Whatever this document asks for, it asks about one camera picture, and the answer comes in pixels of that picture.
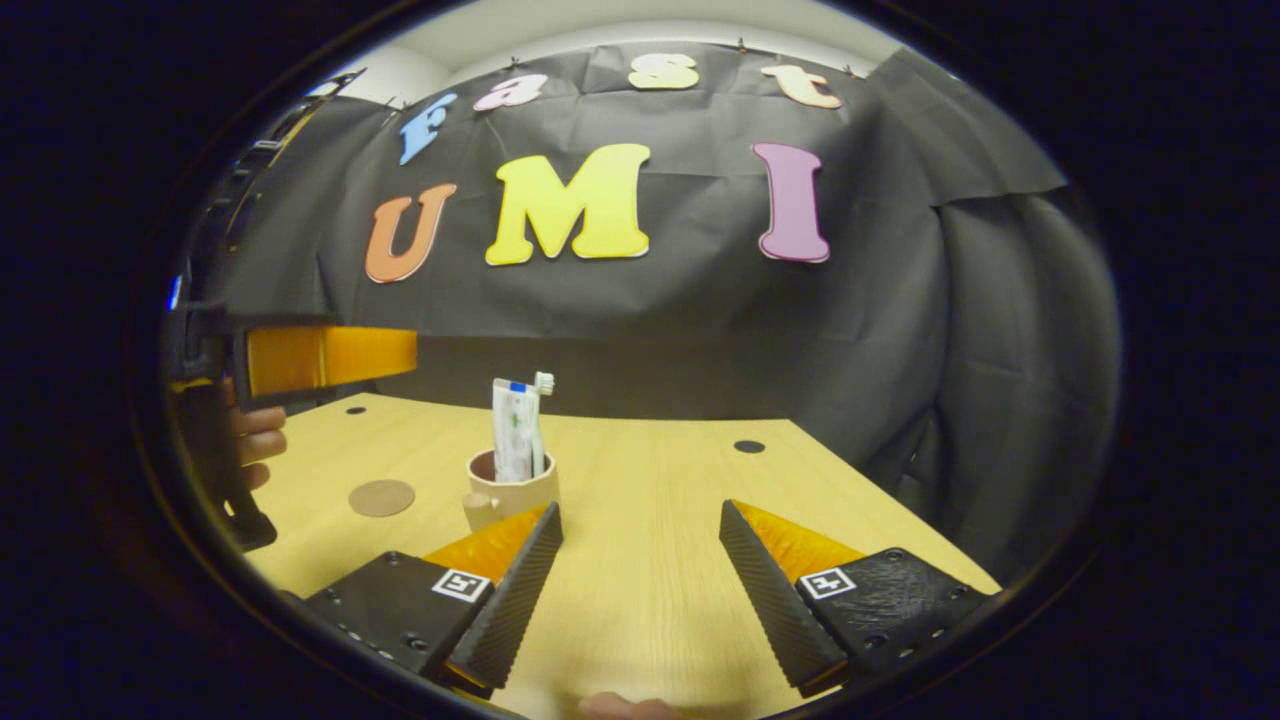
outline black backdrop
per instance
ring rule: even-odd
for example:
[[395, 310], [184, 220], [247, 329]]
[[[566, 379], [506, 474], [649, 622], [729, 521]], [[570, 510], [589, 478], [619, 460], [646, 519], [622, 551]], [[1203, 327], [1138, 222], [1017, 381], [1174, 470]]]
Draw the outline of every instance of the black backdrop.
[[[643, 91], [632, 58], [682, 53], [700, 81]], [[828, 78], [810, 108], [760, 68]], [[531, 102], [477, 113], [511, 77]], [[445, 92], [438, 137], [399, 165], [401, 128]], [[547, 156], [562, 182], [595, 149], [650, 147], [637, 182], [639, 259], [490, 268], [503, 163]], [[822, 264], [756, 246], [769, 227], [753, 142], [822, 159]], [[426, 263], [365, 274], [372, 210], [458, 186]], [[995, 105], [902, 50], [865, 79], [735, 47], [628, 44], [525, 60], [398, 111], [338, 97], [253, 192], [215, 296], [243, 313], [335, 313], [412, 328], [401, 397], [485, 406], [494, 377], [557, 375], [572, 415], [790, 418], [1007, 583], [1066, 532], [1101, 473], [1120, 373], [1115, 293], [1068, 179]], [[408, 247], [416, 210], [393, 249]]]

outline table surface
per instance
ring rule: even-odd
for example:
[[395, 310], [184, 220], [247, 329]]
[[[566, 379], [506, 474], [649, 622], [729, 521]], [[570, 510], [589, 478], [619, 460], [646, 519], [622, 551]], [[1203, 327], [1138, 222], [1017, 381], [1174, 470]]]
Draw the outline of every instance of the table surface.
[[[559, 462], [564, 543], [493, 696], [535, 720], [577, 717], [577, 701], [600, 691], [659, 697], [692, 719], [801, 703], [719, 543], [726, 498], [864, 553], [904, 547], [982, 592], [1000, 589], [790, 420], [544, 415], [541, 427]], [[380, 552], [421, 556], [470, 533], [465, 465], [493, 447], [488, 410], [357, 395], [289, 418], [284, 432], [289, 450], [255, 493], [279, 539], [247, 555], [276, 587], [307, 597]], [[740, 439], [765, 450], [744, 454]], [[413, 486], [407, 510], [366, 518], [347, 503], [357, 486], [388, 478]]]

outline yellow letter m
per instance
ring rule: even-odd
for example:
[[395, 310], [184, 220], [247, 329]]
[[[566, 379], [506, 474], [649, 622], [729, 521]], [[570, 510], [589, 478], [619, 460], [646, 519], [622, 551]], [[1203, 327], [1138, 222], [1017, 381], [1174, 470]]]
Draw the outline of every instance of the yellow letter m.
[[636, 220], [636, 182], [649, 159], [644, 145], [605, 145], [586, 156], [568, 186], [561, 184], [543, 155], [512, 160], [498, 168], [506, 183], [498, 237], [484, 254], [490, 265], [529, 261], [534, 245], [525, 238], [525, 218], [543, 254], [556, 258], [579, 215], [582, 232], [573, 238], [579, 258], [636, 258], [649, 251], [649, 236]]

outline round coaster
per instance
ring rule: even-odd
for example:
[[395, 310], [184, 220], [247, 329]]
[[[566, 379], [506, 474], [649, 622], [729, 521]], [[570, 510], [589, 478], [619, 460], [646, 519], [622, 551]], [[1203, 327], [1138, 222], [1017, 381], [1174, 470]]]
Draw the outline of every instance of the round coaster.
[[401, 480], [374, 480], [351, 491], [347, 502], [366, 518], [387, 518], [413, 503], [413, 487]]

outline mug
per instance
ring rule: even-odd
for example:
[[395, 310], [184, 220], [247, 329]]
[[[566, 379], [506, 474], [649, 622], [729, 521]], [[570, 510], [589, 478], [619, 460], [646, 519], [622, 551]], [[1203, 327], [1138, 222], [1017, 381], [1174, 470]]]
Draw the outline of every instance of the mug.
[[504, 518], [552, 501], [559, 502], [559, 468], [550, 452], [544, 455], [547, 470], [536, 478], [520, 483], [493, 480], [493, 450], [477, 452], [467, 461], [471, 493], [462, 498], [462, 509], [466, 511], [472, 533]]

